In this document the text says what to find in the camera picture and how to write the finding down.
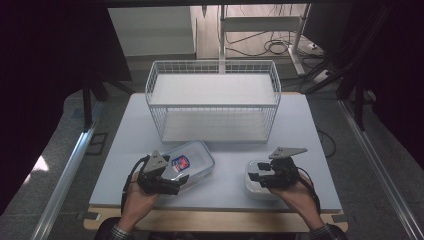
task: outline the food container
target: food container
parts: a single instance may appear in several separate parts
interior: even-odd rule
[[[270,175],[274,174],[274,171],[263,171],[259,170],[258,163],[264,161],[252,161],[246,165],[246,172],[244,176],[245,180],[245,193],[246,195],[255,200],[272,200],[277,201],[279,198],[274,194],[270,193],[267,188],[262,188],[259,182],[251,181],[248,173],[259,173],[259,175]]]
[[[170,157],[162,174],[164,179],[178,180],[189,175],[187,183],[181,186],[180,193],[206,179],[215,166],[215,160],[208,148],[199,140],[186,143],[163,155]]]

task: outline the white wire basket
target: white wire basket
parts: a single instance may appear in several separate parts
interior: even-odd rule
[[[156,61],[146,100],[162,142],[267,142],[280,103],[273,61]]]

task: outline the sticker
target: sticker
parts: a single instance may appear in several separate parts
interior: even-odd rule
[[[182,170],[189,168],[190,162],[188,161],[188,158],[184,155],[181,155],[174,160],[172,160],[172,168],[176,172],[181,172]]]

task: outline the floor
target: floor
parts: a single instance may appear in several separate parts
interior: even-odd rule
[[[208,8],[206,17],[210,18],[212,22],[216,21],[216,10],[217,8],[211,7],[210,10]],[[266,15],[274,14],[276,11],[273,6],[268,6],[268,8],[264,8],[263,12]],[[228,15],[230,14],[248,15],[250,12],[247,6],[234,6],[234,8],[228,9]],[[198,27],[202,26],[201,24],[205,23],[201,23],[201,17],[199,17]],[[207,31],[205,30],[207,34],[212,34],[212,36],[205,37],[208,46],[217,46],[217,35],[214,35],[216,33],[215,27],[208,27]],[[287,39],[288,35],[285,34],[277,33],[275,35]],[[242,36],[235,35],[228,37],[231,41],[242,38]],[[258,44],[246,42],[246,46],[240,45],[237,46],[237,49],[247,53],[263,51],[263,42],[269,40],[270,36],[264,34],[261,37],[264,38],[262,40],[251,39],[258,41]],[[302,41],[304,44],[300,45],[301,50],[310,51],[307,48],[308,40],[303,38]],[[197,57],[199,59],[216,58],[218,56],[218,47],[201,50],[200,45],[202,44],[197,42]],[[230,53],[228,51],[227,53],[229,54],[227,57],[242,57],[237,55],[236,52]],[[280,78],[282,78],[283,91],[298,91],[314,84],[313,81],[305,82],[297,77],[287,56],[274,57],[270,55],[267,58],[276,61]],[[312,65],[312,67],[319,62],[320,60],[315,58],[305,60],[306,65]],[[150,60],[130,58],[128,63],[133,82],[124,84],[137,92],[143,92],[151,64]],[[305,70],[310,71],[312,68],[306,65],[304,65]],[[347,235],[351,240],[413,239],[406,233],[393,203],[387,197],[388,195],[381,185],[378,174],[375,173],[372,164],[367,159],[360,142],[349,125],[340,102],[335,97],[334,91],[337,86],[338,83],[335,82],[314,94],[308,95],[307,99],[315,124],[320,130],[322,146],[324,152],[328,155],[328,165],[348,219],[349,230]],[[88,146],[57,219],[54,221],[54,225],[50,226],[48,239],[93,239],[95,235],[95,232],[83,228],[83,218],[88,216],[86,212],[88,200],[129,100],[127,94],[107,84],[106,87],[110,97],[105,102],[101,119],[95,131],[97,137],[106,136],[103,139],[103,147],[99,148],[99,145],[96,144]],[[365,133],[397,186],[400,195],[416,217],[416,221],[420,226],[423,226],[424,186],[418,183],[424,181],[424,172],[402,145],[380,123],[371,107],[372,103],[364,108]],[[83,122],[82,95],[81,92],[77,92],[65,101],[61,122],[43,152],[42,158],[40,158],[28,181],[22,185],[5,214],[0,217],[1,239],[31,239],[50,195],[78,141]],[[302,234],[301,238],[307,239],[305,234]]]

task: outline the human hand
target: human hand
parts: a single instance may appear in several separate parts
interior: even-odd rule
[[[152,210],[159,194],[146,194],[137,184],[139,172],[134,173],[127,191],[124,210],[118,227],[125,232],[132,232],[135,225]]]
[[[299,174],[311,185],[311,181],[305,175],[302,173]],[[281,188],[270,188],[268,190],[280,197],[289,208],[296,211],[303,218],[310,230],[316,230],[324,226],[324,222],[318,214],[311,193],[302,183],[297,182],[293,187],[286,190]]]

